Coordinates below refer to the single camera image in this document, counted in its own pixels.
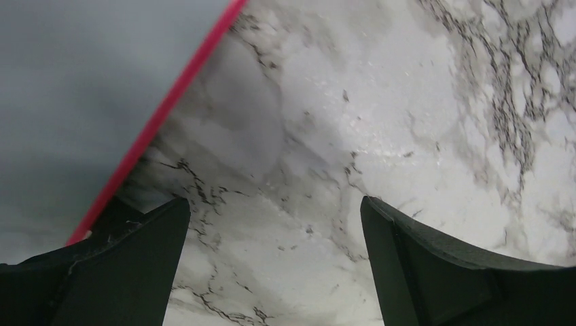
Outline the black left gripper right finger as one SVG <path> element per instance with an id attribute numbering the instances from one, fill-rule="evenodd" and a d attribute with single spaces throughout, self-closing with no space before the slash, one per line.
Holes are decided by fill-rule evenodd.
<path id="1" fill-rule="evenodd" d="M 375 197 L 361 223 L 385 325 L 574 325 L 575 269 L 508 257 Z"/>

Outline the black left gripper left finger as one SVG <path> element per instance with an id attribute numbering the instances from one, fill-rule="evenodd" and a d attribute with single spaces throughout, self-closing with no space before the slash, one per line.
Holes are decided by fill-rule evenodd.
<path id="1" fill-rule="evenodd" d="M 2 325 L 161 325 L 190 221 L 186 199 L 115 199 L 87 239 L 1 265 Z"/>

